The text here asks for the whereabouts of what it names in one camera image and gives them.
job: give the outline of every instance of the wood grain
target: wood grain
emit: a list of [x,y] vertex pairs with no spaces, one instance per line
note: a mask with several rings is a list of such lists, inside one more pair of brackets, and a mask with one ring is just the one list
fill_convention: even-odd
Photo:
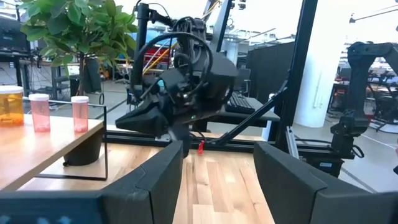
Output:
[[51,132],[35,133],[31,115],[25,125],[0,128],[0,190],[17,190],[49,165],[103,127],[103,122],[89,120],[87,133],[75,134],[73,118],[52,116]]
[[[108,145],[109,180],[54,180],[33,178],[20,190],[101,189],[132,171],[150,158],[155,147]],[[55,163],[46,172],[101,175],[103,155],[98,162],[83,167],[62,167]],[[174,224],[271,224],[274,223],[261,192],[252,154],[191,150],[184,159],[183,173],[174,215]]]

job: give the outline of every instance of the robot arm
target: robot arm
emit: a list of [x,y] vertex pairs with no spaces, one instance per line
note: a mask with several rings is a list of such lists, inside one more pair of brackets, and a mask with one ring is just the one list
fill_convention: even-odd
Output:
[[398,72],[398,46],[392,43],[365,44],[356,42],[348,48],[351,66],[347,109],[339,123],[330,128],[333,134],[331,148],[342,156],[352,153],[354,137],[360,136],[369,126],[363,111],[368,85],[368,71],[377,57],[384,57],[393,71]]

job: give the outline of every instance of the small wooden shelf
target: small wooden shelf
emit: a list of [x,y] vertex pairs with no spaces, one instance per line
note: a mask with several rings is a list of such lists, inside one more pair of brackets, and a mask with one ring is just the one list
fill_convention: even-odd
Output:
[[0,190],[17,190],[103,128],[89,119],[88,131],[75,134],[73,118],[51,116],[51,132],[35,133],[32,116],[24,119],[23,126],[0,128]]

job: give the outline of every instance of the white bottle cap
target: white bottle cap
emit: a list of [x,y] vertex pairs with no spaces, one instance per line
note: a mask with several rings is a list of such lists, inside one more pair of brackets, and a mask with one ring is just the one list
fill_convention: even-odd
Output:
[[48,94],[36,93],[36,94],[29,95],[30,101],[48,101],[49,99],[50,99],[50,96],[48,96]]
[[0,86],[0,94],[22,93],[23,91],[21,86]]
[[88,103],[88,96],[73,96],[70,101],[72,103]]

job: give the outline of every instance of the red clip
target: red clip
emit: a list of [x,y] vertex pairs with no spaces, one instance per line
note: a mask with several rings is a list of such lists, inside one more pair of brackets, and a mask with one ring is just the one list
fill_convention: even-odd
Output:
[[199,144],[199,148],[198,148],[198,155],[203,155],[203,147],[205,146],[205,142],[202,141]]

